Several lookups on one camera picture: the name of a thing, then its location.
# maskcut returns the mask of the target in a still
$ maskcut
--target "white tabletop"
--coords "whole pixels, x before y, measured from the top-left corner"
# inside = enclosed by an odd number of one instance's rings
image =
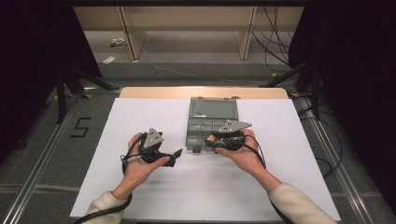
[[[332,197],[288,99],[237,100],[239,120],[252,123],[268,171],[305,192],[333,219]],[[185,148],[189,99],[116,99],[71,217],[122,179],[120,155],[130,138],[150,127],[163,132],[161,152],[183,148],[175,167],[161,167],[134,191],[124,218],[151,222],[271,222],[281,220],[265,191],[227,158]]]

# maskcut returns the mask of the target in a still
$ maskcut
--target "hand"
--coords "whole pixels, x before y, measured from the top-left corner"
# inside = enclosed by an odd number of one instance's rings
[[[253,139],[253,137],[256,138],[254,132],[249,129],[243,129],[241,132],[245,136],[245,144],[257,150],[257,142]],[[208,140],[214,141],[216,139],[213,139],[213,136],[209,136]],[[267,192],[270,192],[282,183],[262,166],[262,162],[256,153],[246,147],[240,147],[236,151],[230,151],[221,147],[215,150],[220,155],[233,160],[241,170],[251,174]]]
[[[129,141],[128,148],[132,146],[134,141],[136,141],[136,139],[141,134],[142,133],[137,133]],[[130,155],[138,154],[139,144],[136,144],[134,145],[134,148],[132,149]],[[112,191],[113,196],[119,200],[126,200],[134,189],[136,189],[139,185],[143,184],[155,169],[165,165],[169,161],[169,159],[169,157],[162,157],[153,163],[146,163],[142,159],[130,161],[127,164],[124,178],[121,180],[120,184]]]
[[[258,145],[257,142],[253,139],[253,137],[255,138],[254,132],[249,129],[243,129],[241,130],[241,132],[245,136],[245,144],[257,151]],[[218,147],[215,150],[220,155],[228,157],[231,160],[233,160],[233,162],[235,162],[235,164],[241,170],[246,171],[249,174],[252,174],[252,172],[257,169],[263,168],[262,162],[257,157],[257,155],[246,147],[241,147],[236,151],[230,151],[222,147]]]

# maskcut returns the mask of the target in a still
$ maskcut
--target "metal rail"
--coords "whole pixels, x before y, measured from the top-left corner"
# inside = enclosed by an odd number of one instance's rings
[[[60,124],[57,124],[51,137],[49,138],[48,143],[44,147],[43,152],[41,153],[38,161],[35,163],[35,167],[32,172],[29,174],[29,177],[23,184],[18,196],[14,200],[13,204],[9,207],[8,212],[6,214],[5,219],[3,220],[4,224],[15,224],[21,218],[21,215],[29,203],[29,200],[35,190],[35,186],[37,185],[40,177],[43,175],[45,168],[53,154],[54,149],[57,147],[58,142],[62,136],[64,131],[64,127],[67,124],[67,121],[70,115],[73,112],[75,105],[80,98],[79,95],[74,95],[70,101],[69,108],[67,113],[64,116],[63,121]]]
[[[310,106],[309,101],[307,103],[305,99],[303,99],[301,104],[304,107]],[[314,117],[311,111],[308,111],[307,113],[310,116]],[[318,140],[320,141],[327,157],[331,160],[332,166],[335,166],[337,162],[340,160],[340,157],[338,155],[338,152],[335,150],[332,141],[329,138],[329,135],[327,135],[320,120],[310,120],[310,122],[312,127],[314,128],[315,133],[317,134]],[[356,218],[358,219],[359,223],[362,224],[374,223],[371,215],[367,210],[367,206],[364,203],[363,198],[361,197],[355,185],[353,184],[352,180],[350,179],[349,174],[347,173],[347,170],[344,167],[342,161],[340,162],[338,168],[334,172],[337,175],[338,181],[340,182],[340,185],[344,190],[344,193],[348,198],[349,203],[353,211],[355,212]]]

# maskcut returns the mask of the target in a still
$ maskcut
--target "person's right hand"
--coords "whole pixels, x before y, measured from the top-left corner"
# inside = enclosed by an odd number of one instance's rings
[[[254,132],[249,129],[241,130],[241,132],[245,136],[245,144],[257,151],[258,145],[256,140],[253,139],[253,137],[256,138]],[[216,138],[213,139],[213,135],[209,136],[209,138],[211,138],[208,139],[210,141],[216,140]],[[240,147],[236,151],[230,151],[221,147],[218,147],[215,150],[220,155],[233,160],[241,170],[251,174],[257,181],[259,181],[267,192],[270,192],[282,183],[264,168],[256,153],[252,152],[247,147]]]
[[[255,138],[254,132],[250,129],[243,129],[241,132],[245,136],[245,144],[257,151],[258,145],[256,140],[253,139]],[[218,147],[215,150],[220,155],[233,160],[241,170],[246,171],[251,175],[254,171],[257,171],[258,169],[261,170],[263,168],[262,162],[257,157],[256,153],[246,147],[240,147],[236,151],[230,151],[222,147]]]

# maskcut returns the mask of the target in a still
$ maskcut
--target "black stand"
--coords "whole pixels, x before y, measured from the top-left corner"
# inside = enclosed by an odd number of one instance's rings
[[[296,88],[298,91],[306,91],[309,85],[312,88],[311,107],[316,117],[319,119],[318,113],[318,91],[319,91],[319,68],[326,56],[336,46],[334,39],[339,35],[343,21],[347,20],[354,6],[357,5],[355,0],[341,0],[332,12],[331,16],[323,24],[318,34],[314,36],[314,42],[311,52],[303,63],[298,64],[288,73],[278,77],[267,85],[259,87],[273,88],[284,80],[300,74]]]
[[[93,84],[98,85],[99,87],[107,90],[107,91],[114,91],[114,90],[119,90],[120,87],[113,87],[96,77],[90,76],[81,70],[74,68],[74,67],[64,67],[62,68],[56,78],[56,90],[58,93],[58,107],[59,107],[59,117],[58,117],[58,122],[61,123],[61,121],[64,119],[64,115],[66,114],[66,100],[65,100],[65,95],[64,95],[64,84],[68,87],[68,89],[72,92],[72,94],[82,94],[84,91],[84,88],[82,87],[81,83],[79,82],[78,78],[82,77]]]
[[[309,74],[311,74],[311,85],[312,85],[312,99],[311,99],[311,108],[312,108],[312,112],[314,113],[314,116],[316,119],[320,119],[319,117],[319,112],[318,112],[318,90],[319,90],[319,73],[318,73],[318,69],[316,68],[316,66],[313,66],[314,68],[312,69],[312,71],[310,71],[311,69],[309,69],[309,64],[311,64],[311,62],[309,62],[308,60],[306,60],[303,63],[300,63],[299,65],[297,65],[296,67],[294,67],[293,69],[291,69],[289,72],[287,72],[286,74],[282,75],[281,77],[278,77],[277,79],[271,81],[270,83],[266,84],[266,85],[261,85],[259,86],[260,88],[273,88],[275,87],[277,84],[280,84],[281,82],[287,80],[290,77],[293,77],[296,74],[300,74],[301,76],[309,76]]]

